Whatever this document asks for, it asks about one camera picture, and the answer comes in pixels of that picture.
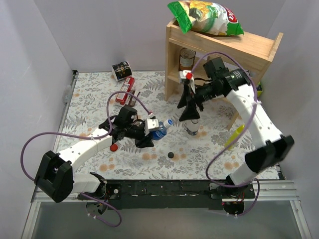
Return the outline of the blue-label Pocari bottle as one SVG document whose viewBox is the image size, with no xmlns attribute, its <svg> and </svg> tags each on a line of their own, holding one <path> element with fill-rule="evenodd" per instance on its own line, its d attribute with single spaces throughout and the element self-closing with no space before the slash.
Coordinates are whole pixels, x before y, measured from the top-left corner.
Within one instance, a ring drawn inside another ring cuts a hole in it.
<svg viewBox="0 0 319 239">
<path fill-rule="evenodd" d="M 152 139 L 153 140 L 161 140 L 164 136 L 167 135 L 167 130 L 170 128 L 170 127 L 167 127 L 166 126 L 166 123 L 160 121 L 159 122 L 159 128 L 158 130 L 156 131 L 152 131 Z"/>
</svg>

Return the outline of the white blue Pocari cap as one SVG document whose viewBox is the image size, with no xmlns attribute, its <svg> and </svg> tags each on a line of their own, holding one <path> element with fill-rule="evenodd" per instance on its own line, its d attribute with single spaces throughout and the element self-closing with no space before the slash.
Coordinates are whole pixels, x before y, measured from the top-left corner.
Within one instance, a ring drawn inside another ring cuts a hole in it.
<svg viewBox="0 0 319 239">
<path fill-rule="evenodd" d="M 166 123 L 166 126 L 167 126 L 167 127 L 173 126 L 173 121 L 172 121 L 171 119 L 167 119 L 167 120 L 165 121 L 165 123 Z"/>
</svg>

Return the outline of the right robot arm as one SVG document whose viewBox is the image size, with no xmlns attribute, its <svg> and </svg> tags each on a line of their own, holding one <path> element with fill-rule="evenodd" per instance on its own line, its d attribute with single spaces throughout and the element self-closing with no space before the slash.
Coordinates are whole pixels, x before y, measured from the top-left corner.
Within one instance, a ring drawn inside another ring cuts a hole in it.
<svg viewBox="0 0 319 239">
<path fill-rule="evenodd" d="M 249 131 L 255 149 L 247 153 L 245 162 L 216 188 L 220 195 L 237 198 L 257 175 L 283 161 L 295 142 L 292 136 L 283 135 L 270 120 L 257 99 L 254 82 L 242 66 L 230 71 L 217 57 L 203 67 L 209 82 L 198 87 L 192 71 L 179 72 L 183 93 L 177 107 L 184 109 L 179 121 L 198 120 L 203 103 L 219 96 L 224 96 L 246 121 L 244 129 Z"/>
</svg>

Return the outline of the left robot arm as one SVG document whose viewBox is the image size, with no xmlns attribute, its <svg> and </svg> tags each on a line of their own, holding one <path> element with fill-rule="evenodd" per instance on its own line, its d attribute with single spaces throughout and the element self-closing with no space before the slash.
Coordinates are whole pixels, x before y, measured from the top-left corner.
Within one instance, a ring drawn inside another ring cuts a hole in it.
<svg viewBox="0 0 319 239">
<path fill-rule="evenodd" d="M 136 109 L 123 106 L 117 115 L 101 123 L 88 140 L 79 141 L 58 153 L 45 153 L 35 185 L 56 203 L 74 193 L 87 193 L 101 199 L 107 193 L 107 180 L 94 172 L 77 175 L 77 169 L 98 152 L 124 138 L 133 139 L 137 148 L 153 147 L 152 132 L 158 128 L 159 120 L 153 114 L 140 119 Z"/>
</svg>

